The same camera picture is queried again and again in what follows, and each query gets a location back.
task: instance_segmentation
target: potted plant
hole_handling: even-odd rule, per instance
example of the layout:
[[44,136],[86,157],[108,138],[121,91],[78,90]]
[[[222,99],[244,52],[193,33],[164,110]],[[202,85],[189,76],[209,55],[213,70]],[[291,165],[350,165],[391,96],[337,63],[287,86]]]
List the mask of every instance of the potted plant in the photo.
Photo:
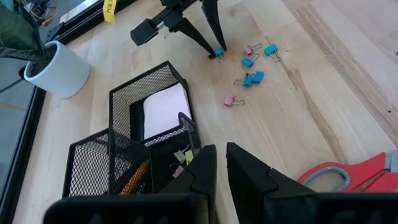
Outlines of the potted plant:
[[76,94],[90,76],[90,64],[59,41],[44,44],[32,16],[19,16],[0,3],[0,57],[29,61],[24,79],[61,98]]

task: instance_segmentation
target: wooden desk surface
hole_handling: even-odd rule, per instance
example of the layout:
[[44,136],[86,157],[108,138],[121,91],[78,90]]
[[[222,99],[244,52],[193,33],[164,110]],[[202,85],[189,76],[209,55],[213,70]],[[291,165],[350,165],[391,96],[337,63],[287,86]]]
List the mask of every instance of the wooden desk surface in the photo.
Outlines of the wooden desk surface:
[[[200,6],[184,14],[217,48]],[[68,147],[108,127],[108,92],[165,60],[188,80],[203,144],[217,146],[221,223],[237,223],[228,141],[293,179],[322,162],[354,164],[396,150],[397,1],[220,0],[225,63],[167,29],[137,47],[130,30],[161,9],[159,0],[138,0],[116,14],[115,24],[104,22],[68,44],[91,64],[91,76],[70,99],[47,94],[14,223],[40,223],[61,198]],[[256,42],[275,43],[282,61],[259,50],[254,66],[244,68],[243,47]],[[256,70],[266,73],[260,85],[233,85]],[[229,93],[246,105],[225,107]]]

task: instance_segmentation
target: mesh desk organizer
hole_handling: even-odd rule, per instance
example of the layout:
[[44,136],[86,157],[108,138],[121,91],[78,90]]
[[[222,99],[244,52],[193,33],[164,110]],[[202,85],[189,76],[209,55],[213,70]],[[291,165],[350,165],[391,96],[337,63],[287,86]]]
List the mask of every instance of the mesh desk organizer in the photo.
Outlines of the mesh desk organizer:
[[[144,139],[144,101],[181,84],[192,120]],[[70,145],[62,197],[154,194],[173,181],[174,153],[201,149],[187,81],[164,62],[109,92],[109,128]]]

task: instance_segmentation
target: yellow label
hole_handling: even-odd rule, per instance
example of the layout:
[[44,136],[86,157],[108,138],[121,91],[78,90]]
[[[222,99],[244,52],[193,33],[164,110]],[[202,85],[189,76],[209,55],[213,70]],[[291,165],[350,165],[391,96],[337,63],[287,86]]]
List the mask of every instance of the yellow label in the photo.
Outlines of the yellow label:
[[193,160],[192,150],[185,152],[185,159],[187,160],[187,165]]
[[114,9],[116,8],[116,0],[104,0],[104,19],[106,22],[114,23]]

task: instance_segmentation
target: blue binder clip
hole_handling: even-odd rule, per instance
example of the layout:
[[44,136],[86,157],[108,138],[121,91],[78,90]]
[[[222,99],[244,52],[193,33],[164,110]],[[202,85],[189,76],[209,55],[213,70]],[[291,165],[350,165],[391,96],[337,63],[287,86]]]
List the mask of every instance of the blue binder clip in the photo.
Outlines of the blue binder clip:
[[221,62],[221,63],[223,63],[223,62],[226,61],[226,59],[224,58],[224,53],[225,53],[225,51],[224,51],[224,49],[223,49],[222,47],[217,48],[217,49],[214,51],[214,53],[215,53],[216,57],[218,57],[218,58],[220,59],[220,62]]
[[275,44],[272,44],[268,47],[266,47],[264,49],[264,52],[266,53],[266,55],[271,56],[274,59],[274,62],[278,62],[279,60],[281,60],[282,58],[278,55],[278,47]]
[[243,87],[247,88],[251,86],[252,81],[253,81],[253,76],[247,73],[244,79],[235,80],[234,85],[242,85]]
[[264,77],[264,72],[256,71],[256,73],[253,76],[253,82],[260,84],[263,77]]
[[254,65],[254,61],[257,60],[257,58],[259,58],[259,57],[260,57],[259,54],[254,54],[252,57],[244,58],[242,60],[242,64],[244,66],[246,66],[247,68],[250,68]]

